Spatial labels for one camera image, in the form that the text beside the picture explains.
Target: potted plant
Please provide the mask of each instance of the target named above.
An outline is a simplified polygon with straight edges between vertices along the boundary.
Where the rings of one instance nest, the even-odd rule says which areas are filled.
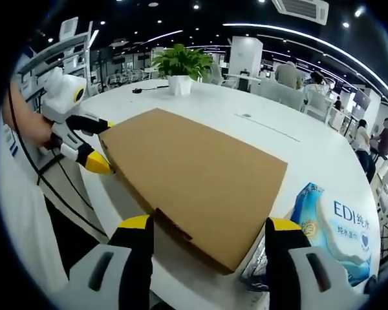
[[[212,63],[213,58],[202,49],[191,50],[182,44],[174,45],[153,59],[153,65],[158,65],[158,72],[168,77],[171,93],[177,96],[189,94],[193,80],[202,78],[211,69]]]

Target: green plant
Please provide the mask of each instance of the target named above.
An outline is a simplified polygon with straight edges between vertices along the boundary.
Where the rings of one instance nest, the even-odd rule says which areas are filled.
[[[165,76],[190,76],[195,81],[202,78],[211,69],[213,58],[202,49],[191,50],[182,44],[159,53],[153,59],[158,71]]]

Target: black ceiling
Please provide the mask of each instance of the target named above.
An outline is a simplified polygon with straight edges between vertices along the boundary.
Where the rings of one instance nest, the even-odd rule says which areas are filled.
[[[158,3],[158,6],[150,7],[149,3],[152,2]],[[365,84],[365,81],[350,69],[330,57],[324,57],[319,52],[301,45],[283,43],[279,39],[257,35],[281,37],[318,49],[348,64],[378,87],[388,98],[388,91],[361,66],[314,40],[278,30],[222,25],[223,23],[275,25],[318,37],[358,58],[388,84],[388,14],[384,15],[386,1],[366,3],[367,11],[359,18],[354,17],[354,11],[360,4],[365,4],[365,1],[363,3],[354,0],[327,2],[329,2],[328,21],[325,26],[322,26],[278,13],[271,0],[266,0],[264,3],[259,3],[258,0],[68,0],[50,13],[39,31],[32,36],[30,46],[36,52],[44,49],[50,44],[47,42],[48,37],[58,38],[61,22],[75,16],[80,20],[77,33],[86,31],[89,21],[94,21],[93,28],[100,30],[92,49],[105,48],[121,39],[129,41],[124,48],[133,47],[132,51],[135,52],[149,50],[157,45],[171,47],[173,43],[183,43],[186,46],[192,43],[228,45],[228,38],[249,34],[258,37],[263,42],[265,50],[282,54],[289,54],[287,52],[289,50],[290,54],[311,63],[318,64],[317,62],[321,61],[319,66],[341,77],[346,74],[345,79],[352,84]],[[193,8],[195,4],[200,6],[198,10]],[[350,27],[343,28],[343,22],[350,23]],[[183,30],[183,32],[163,37],[141,47],[134,44],[146,42],[176,30]],[[121,51],[122,48],[112,50],[115,54]],[[279,55],[276,55],[276,58],[286,60]]]

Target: white pot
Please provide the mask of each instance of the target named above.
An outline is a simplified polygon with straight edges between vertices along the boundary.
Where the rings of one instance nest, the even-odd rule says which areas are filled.
[[[191,93],[193,80],[189,76],[169,76],[168,84],[173,95],[185,96]]]

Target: brown cardboard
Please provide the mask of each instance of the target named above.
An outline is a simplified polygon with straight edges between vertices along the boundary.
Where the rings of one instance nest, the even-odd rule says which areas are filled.
[[[287,167],[251,145],[160,109],[115,125],[100,140],[141,207],[223,274],[236,270],[255,241]]]

